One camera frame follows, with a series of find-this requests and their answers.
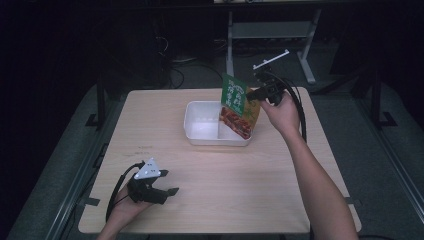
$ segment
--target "table surface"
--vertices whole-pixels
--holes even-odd
[[[349,193],[311,99],[299,88],[308,145],[345,197]],[[117,180],[134,163],[156,159],[169,170],[153,187],[179,187],[164,205],[156,204],[127,226],[133,233],[306,233],[306,216],[289,151],[261,111],[246,147],[194,146],[183,129],[191,101],[219,101],[221,89],[142,90],[125,102],[90,198],[79,223],[98,233]],[[361,229],[352,205],[357,230]]]

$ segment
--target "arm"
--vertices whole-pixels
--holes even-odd
[[[343,195],[299,133],[299,117],[292,97],[284,93],[278,106],[271,106],[265,101],[261,102],[261,106],[288,146],[303,204],[316,238],[358,239]]]
[[[132,222],[138,214],[152,205],[148,202],[134,202],[128,196],[128,188],[125,185],[116,196],[115,207],[110,214],[109,220],[100,232],[97,240],[112,240],[115,239],[118,233]]]

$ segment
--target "wire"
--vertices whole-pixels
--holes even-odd
[[[71,210],[71,214],[72,214],[72,222],[71,225],[69,226],[69,230],[68,233],[66,234],[65,239],[69,238],[69,234],[71,233],[72,228],[75,225],[76,222],[76,207],[78,206],[78,202],[81,201],[82,196],[87,192],[87,190],[93,185],[93,183],[91,183],[91,181],[93,180],[93,177],[95,176],[95,174],[97,173],[97,171],[99,170],[99,168],[96,168],[94,170],[94,172],[91,174],[90,178],[88,179],[87,183],[85,184],[83,190],[80,192],[77,200],[75,200],[73,206],[72,206],[72,210]],[[66,221],[65,227],[63,228],[63,231],[61,233],[60,239],[62,238],[63,233],[65,232],[66,228],[68,227],[69,224],[69,219]]]
[[[118,205],[118,203],[120,203],[122,200],[124,200],[127,197],[128,197],[128,194],[125,197],[123,197],[123,198],[119,199],[118,201],[116,201],[116,203],[113,204],[113,207],[115,207],[116,205]]]
[[[306,119],[305,119],[305,112],[303,111],[302,101],[301,101],[301,98],[300,98],[300,93],[299,93],[298,88],[296,86],[293,86],[296,89],[296,91],[297,91],[297,95],[296,95],[296,93],[293,91],[293,89],[290,86],[290,84],[287,83],[286,80],[288,80],[288,79],[282,79],[282,78],[278,77],[277,75],[275,75],[274,73],[269,72],[269,71],[264,71],[264,73],[266,73],[266,74],[268,74],[268,75],[270,75],[270,76],[278,79],[285,86],[285,88],[287,89],[287,91],[292,96],[293,101],[294,101],[294,104],[296,105],[296,108],[297,108],[297,112],[299,114],[299,120],[300,120],[300,125],[301,125],[301,130],[302,130],[302,137],[305,140],[305,142],[307,142],[307,138],[306,138]]]
[[[177,69],[175,69],[175,68],[171,68],[171,70],[172,71],[175,71],[175,72],[177,72],[177,73],[179,73],[180,75],[181,75],[181,82],[180,82],[180,84],[178,84],[177,86],[175,86],[174,85],[174,82],[172,81],[172,78],[170,78],[169,79],[169,88],[173,88],[173,89],[178,89],[178,88],[180,88],[182,85],[183,85],[183,83],[184,83],[184,80],[185,80],[185,77],[184,77],[184,73],[182,73],[180,70],[177,70]]]
[[[359,238],[379,238],[379,239],[385,239],[385,240],[395,240],[394,238],[389,238],[389,237],[380,236],[380,235],[362,235],[362,236],[359,236]]]

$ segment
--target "white bowl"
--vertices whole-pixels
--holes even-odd
[[[187,104],[184,130],[193,145],[247,146],[249,139],[243,139],[231,128],[219,121],[222,105],[219,101],[193,101]]]

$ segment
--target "green snack bag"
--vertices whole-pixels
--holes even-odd
[[[248,101],[246,94],[253,91],[247,85],[228,74],[223,74],[219,120],[244,139],[249,139],[258,120],[259,101]]]

